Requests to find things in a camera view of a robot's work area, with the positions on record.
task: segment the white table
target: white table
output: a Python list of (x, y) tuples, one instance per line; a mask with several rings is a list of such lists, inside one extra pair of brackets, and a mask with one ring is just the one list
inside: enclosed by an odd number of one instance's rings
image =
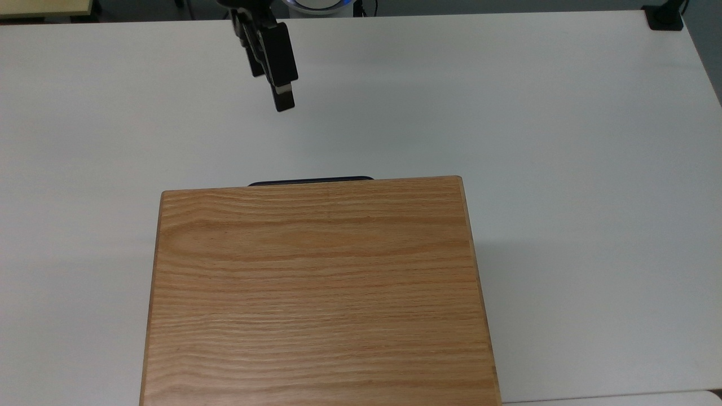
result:
[(0, 404), (134, 405), (166, 189), (459, 174), (505, 402), (722, 386), (722, 109), (642, 12), (0, 27)]

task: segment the table surface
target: table surface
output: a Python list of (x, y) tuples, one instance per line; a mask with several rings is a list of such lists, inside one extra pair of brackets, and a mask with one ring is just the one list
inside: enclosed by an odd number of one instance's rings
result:
[(0, 18), (90, 14), (92, 0), (2, 0)]
[(524, 406), (722, 406), (712, 392), (672, 392), (524, 402)]
[(138, 399), (167, 189), (464, 178), (502, 399), (722, 386), (722, 109), (642, 12), (0, 27), (0, 403)]
[(141, 405), (501, 406), (458, 176), (166, 191)]

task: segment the white device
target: white device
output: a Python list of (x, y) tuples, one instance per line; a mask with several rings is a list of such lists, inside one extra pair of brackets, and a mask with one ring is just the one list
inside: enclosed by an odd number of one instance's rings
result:
[(289, 17), (353, 17), (354, 0), (283, 0)]

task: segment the black cable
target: black cable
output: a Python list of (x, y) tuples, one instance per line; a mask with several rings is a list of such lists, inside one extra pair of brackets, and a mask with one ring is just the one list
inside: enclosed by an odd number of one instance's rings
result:
[(193, 6), (191, 5), (191, 0), (186, 0), (186, 4), (188, 5), (188, 14), (191, 15), (191, 20), (195, 20), (196, 13), (193, 12)]

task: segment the wood grain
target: wood grain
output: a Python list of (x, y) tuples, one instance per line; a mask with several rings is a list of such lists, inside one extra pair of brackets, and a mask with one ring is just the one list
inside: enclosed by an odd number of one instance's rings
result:
[(459, 177), (162, 195), (141, 406), (500, 405)]

